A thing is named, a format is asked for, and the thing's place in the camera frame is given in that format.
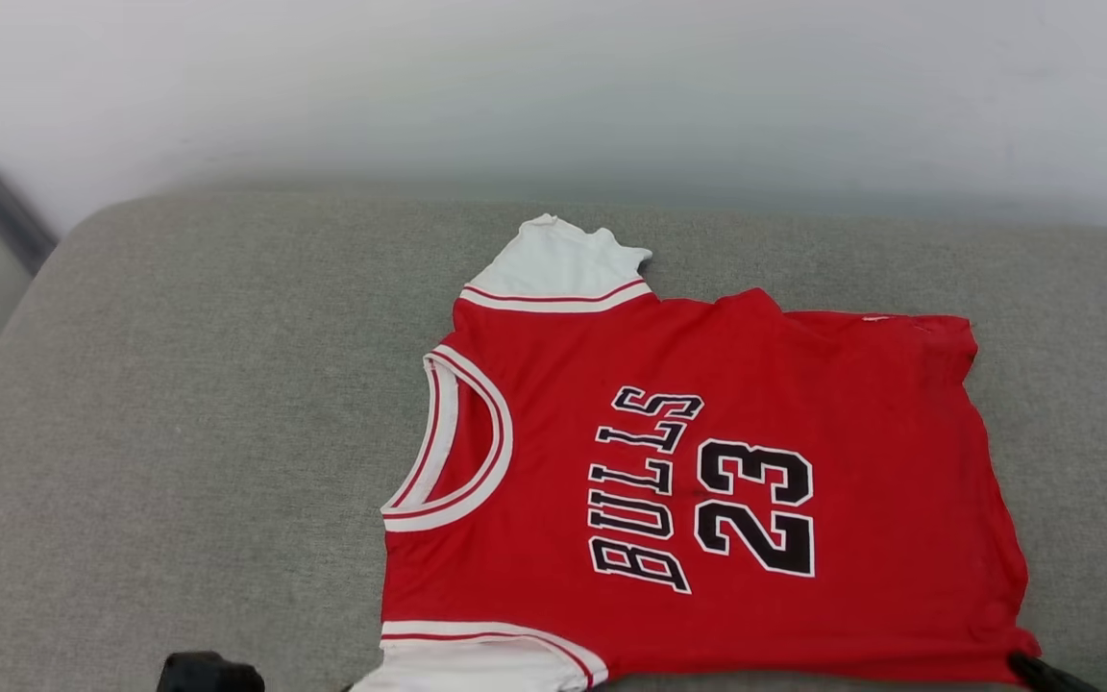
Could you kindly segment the red white basketball jersey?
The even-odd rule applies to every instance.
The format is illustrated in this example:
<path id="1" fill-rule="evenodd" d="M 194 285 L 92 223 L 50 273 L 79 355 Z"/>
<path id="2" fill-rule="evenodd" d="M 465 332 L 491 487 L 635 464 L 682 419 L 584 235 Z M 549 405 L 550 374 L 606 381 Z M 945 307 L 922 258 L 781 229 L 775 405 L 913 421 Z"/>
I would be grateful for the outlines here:
<path id="1" fill-rule="evenodd" d="M 462 288 L 353 692 L 1015 684 L 1028 583 L 956 316 L 658 297 L 545 214 Z"/>

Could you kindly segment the grey fabric sofa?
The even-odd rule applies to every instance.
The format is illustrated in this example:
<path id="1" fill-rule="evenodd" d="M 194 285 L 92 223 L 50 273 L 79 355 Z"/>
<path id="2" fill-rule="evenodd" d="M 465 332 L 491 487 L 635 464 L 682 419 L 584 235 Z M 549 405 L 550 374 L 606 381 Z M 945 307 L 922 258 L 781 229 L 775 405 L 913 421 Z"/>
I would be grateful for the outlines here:
<path id="1" fill-rule="evenodd" d="M 377 664 L 420 358 L 542 213 L 652 250 L 663 297 L 970 318 L 1023 624 L 1107 688 L 1107 227 L 235 192 L 90 216 L 0 334 L 0 692 L 154 692 L 177 650 L 268 692 Z"/>

